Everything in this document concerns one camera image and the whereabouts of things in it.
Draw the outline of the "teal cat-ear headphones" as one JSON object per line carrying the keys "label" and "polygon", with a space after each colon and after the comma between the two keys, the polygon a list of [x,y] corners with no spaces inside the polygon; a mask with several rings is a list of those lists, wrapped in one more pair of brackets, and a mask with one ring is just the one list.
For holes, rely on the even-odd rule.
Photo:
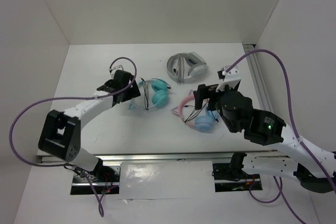
{"label": "teal cat-ear headphones", "polygon": [[[132,99],[129,105],[129,110],[142,109],[143,111],[151,111],[160,109],[167,105],[169,101],[169,92],[171,86],[163,79],[152,78],[138,83],[138,87],[142,87],[144,91],[144,105],[139,106],[135,100]],[[151,104],[149,103],[149,87],[152,88],[154,94],[151,97]]]}

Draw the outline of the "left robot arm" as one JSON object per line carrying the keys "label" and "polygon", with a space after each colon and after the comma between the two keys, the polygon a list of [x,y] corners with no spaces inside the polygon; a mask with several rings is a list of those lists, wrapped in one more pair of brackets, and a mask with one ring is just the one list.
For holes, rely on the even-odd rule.
{"label": "left robot arm", "polygon": [[71,165],[91,181],[117,180],[117,172],[104,166],[103,160],[81,147],[81,130],[94,118],[116,104],[139,97],[135,76],[122,69],[98,87],[88,100],[64,111],[52,110],[45,119],[38,148]]}

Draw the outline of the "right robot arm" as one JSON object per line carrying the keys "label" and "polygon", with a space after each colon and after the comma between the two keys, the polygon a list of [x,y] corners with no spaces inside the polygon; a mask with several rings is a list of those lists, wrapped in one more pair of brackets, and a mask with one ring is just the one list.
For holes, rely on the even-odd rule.
{"label": "right robot arm", "polygon": [[251,98],[237,89],[226,86],[223,91],[216,91],[216,88],[216,85],[198,86],[193,92],[197,110],[208,100],[208,108],[219,114],[231,133],[243,133],[244,139],[269,146],[291,158],[286,161],[236,152],[229,164],[233,177],[265,174],[293,179],[315,193],[335,191],[334,152],[325,151],[303,137],[298,138],[283,119],[269,111],[255,109]]}

